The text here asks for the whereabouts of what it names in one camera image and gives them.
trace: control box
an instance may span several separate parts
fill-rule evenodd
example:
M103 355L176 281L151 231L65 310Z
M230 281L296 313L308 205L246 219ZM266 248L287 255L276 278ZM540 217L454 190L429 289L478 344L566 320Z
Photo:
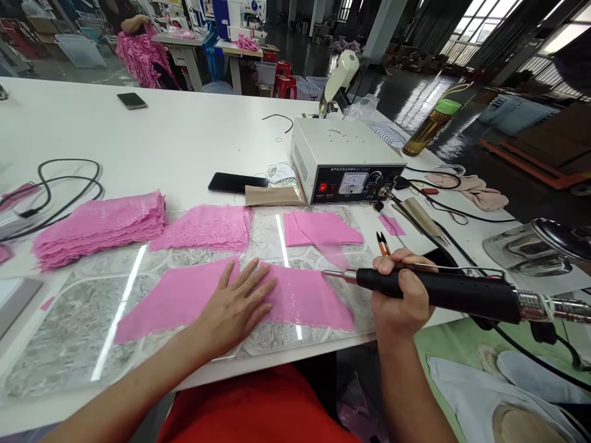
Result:
M378 201L406 167L361 121L295 119L291 157L309 204Z

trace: green bottle cap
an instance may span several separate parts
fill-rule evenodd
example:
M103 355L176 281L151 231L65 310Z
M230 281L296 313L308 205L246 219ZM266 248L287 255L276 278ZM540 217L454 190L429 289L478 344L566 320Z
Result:
M442 98L435 105L435 111L445 115L453 115L461 107L461 103L455 102L454 100L449 100L447 98Z

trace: white table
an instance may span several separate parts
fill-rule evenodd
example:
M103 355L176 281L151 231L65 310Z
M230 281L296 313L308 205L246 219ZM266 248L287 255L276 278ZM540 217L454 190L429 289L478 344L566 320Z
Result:
M234 92L236 95L242 95L242 82L240 80L240 64L239 59L243 55L247 55L249 57L256 57L259 60L263 59L263 50L259 49L258 51L250 51L240 49L236 46L235 43L226 42L225 40L218 40L215 44L215 47L218 47L222 50L223 54L228 56L228 63L230 64L230 72L232 74L232 88L234 88Z
M183 54L187 71L189 72L189 78L191 79L191 85L195 92L201 92L203 89L203 83L201 82L201 76L199 75L199 68L197 67L197 59L195 55L195 48L203 46L205 37L195 33L194 39L183 39L173 37L168 32L161 32L152 36L152 40L160 42L165 46L169 46L172 49L179 50Z
M183 94L12 78L2 79L2 84L10 99L0 102L0 193L12 190L27 180L36 180L37 165L44 160L91 158L103 166L100 181L105 186L105 198L145 194L160 189L166 195L167 210L187 209L197 204L242 204L242 197L237 197L235 202L230 194L207 190L213 173L254 175L266 171L270 164L288 160L291 133L284 134L283 126L276 121L261 119L271 114L296 118L302 113L318 112L317 103L298 100ZM128 111L116 97L123 92L137 92L148 108ZM94 117L96 115L100 116L99 121ZM385 120L379 113L374 118ZM187 127L193 130L190 137L184 135ZM439 162L428 151L418 158L409 159L409 165L418 169L430 169ZM46 178L72 172L73 166L60 164L48 168ZM87 167L78 170L78 174L91 173L92 169ZM420 175L405 174L408 177ZM82 186L84 184L80 181L56 184L52 187L55 200L48 210L60 207ZM405 198L406 193L408 191L403 191L399 196ZM450 206L484 217L510 217L504 211L483 213L454 191L443 191L437 198ZM379 255L378 246L371 240L375 231L385 232L385 229L377 220L376 213L372 208L359 205L351 206L351 211L359 221L364 237L369 239L372 252ZM492 225L471 220L468 226L460 227L446 213L428 211L456 236L482 266L496 267L480 247L481 241L517 226L517 223ZM408 235L401 239L388 237L392 250L404 245L417 253L433 249L433 245L417 234L405 219L397 219ZM37 273L30 249L30 240L16 246L15 257L0 266L0 278ZM458 263L466 264L453 248L449 251ZM62 270L43 276L46 283L40 292L0 340L0 379L4 380L39 327L43 319L39 307L61 288L68 273ZM511 274L509 278L520 289L543 289L549 295L591 286L591 278L578 269L561 277L533 279ZM458 313L436 309L427 326L462 317ZM248 359L216 362L201 368L179 388L210 383L374 339L375 335L370 333ZM93 384L47 396L0 398L0 436L63 420L102 389L104 386Z

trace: tan paper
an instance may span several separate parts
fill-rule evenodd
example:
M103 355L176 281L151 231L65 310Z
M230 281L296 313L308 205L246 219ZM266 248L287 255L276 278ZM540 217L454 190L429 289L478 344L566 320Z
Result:
M245 206L307 206L297 197L295 188L245 186Z
M416 220L419 224L433 237L440 237L445 239L443 236L443 232L439 229L439 226L435 224L433 219L429 217L427 211L423 209L419 202L417 202L416 198L410 197L402 202L402 206L406 209ZM402 215L406 217L406 214L400 210L396 205L392 205L394 209L399 211Z

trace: black smartphone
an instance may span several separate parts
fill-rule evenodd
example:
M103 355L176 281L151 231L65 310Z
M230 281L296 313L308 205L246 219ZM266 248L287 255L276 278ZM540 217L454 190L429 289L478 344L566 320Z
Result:
M210 191L244 194L244 187L246 185L266 188L268 182L269 181L263 177L248 177L247 175L235 175L216 172L214 174L214 178L211 179L211 182L209 182L209 186L207 188Z
M125 107L129 110L147 108L148 105L135 92L128 94L117 94L117 97L123 102Z

